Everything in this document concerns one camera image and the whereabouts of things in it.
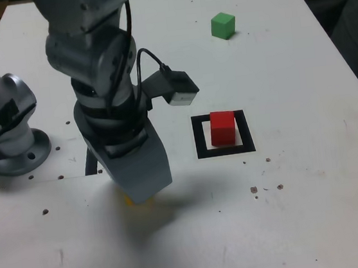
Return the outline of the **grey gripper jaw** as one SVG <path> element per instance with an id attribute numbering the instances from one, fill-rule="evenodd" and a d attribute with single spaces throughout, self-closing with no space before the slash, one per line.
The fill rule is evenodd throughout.
<path id="1" fill-rule="evenodd" d="M 148 119 L 146 109 L 130 120 L 122 120 L 126 130 L 105 129 L 101 134 L 75 104 L 75 122 L 87 145 L 85 174 L 95 175 L 97 165 L 105 171 L 135 204 L 143 203 L 171 184 L 172 174 L 165 147 Z"/>

